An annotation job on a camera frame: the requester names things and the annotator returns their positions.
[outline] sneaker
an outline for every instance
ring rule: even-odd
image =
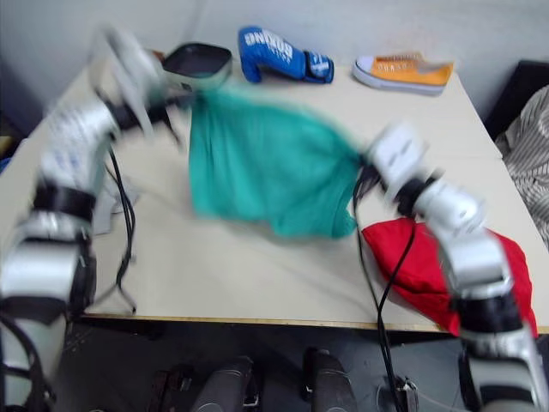
[[[372,88],[439,95],[449,80],[453,63],[432,64],[420,53],[393,56],[362,56],[353,66],[353,76]]]

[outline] gray wall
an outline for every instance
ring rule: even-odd
[[[0,0],[0,6],[3,65],[42,106],[86,63],[94,30],[104,22],[163,51],[196,39],[236,53],[238,28],[250,23],[340,64],[359,54],[420,50],[456,61],[480,116],[519,59],[549,59],[549,0]],[[16,95],[9,100],[24,105]]]

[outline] floor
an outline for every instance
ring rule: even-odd
[[[309,405],[299,398],[299,382],[302,354],[310,346],[326,348],[339,358],[350,375],[360,411],[393,410],[385,402],[385,371],[374,331],[184,323],[166,325],[155,339],[74,327],[54,382],[55,410],[146,411],[155,371],[186,363],[206,377],[221,362],[247,354],[265,372],[262,411],[305,412]],[[459,353],[456,339],[442,339],[396,346],[393,360],[396,372],[409,377],[423,395],[459,410],[463,408],[456,365]],[[421,397],[419,410],[448,409]]]

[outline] red cloth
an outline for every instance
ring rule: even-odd
[[[428,318],[457,336],[460,322],[457,314],[449,309],[450,296],[438,261],[436,240],[424,223],[417,225],[415,240],[396,277],[393,289]],[[394,270],[411,232],[412,224],[408,219],[377,223],[362,231],[385,278],[389,278]],[[524,253],[513,240],[497,233],[495,235],[505,249],[515,279],[513,294],[522,318],[530,323],[532,333],[537,337],[538,330],[531,308],[532,283]]]

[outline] striped fabric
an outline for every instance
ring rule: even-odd
[[[549,86],[532,96],[496,144],[549,250]]]

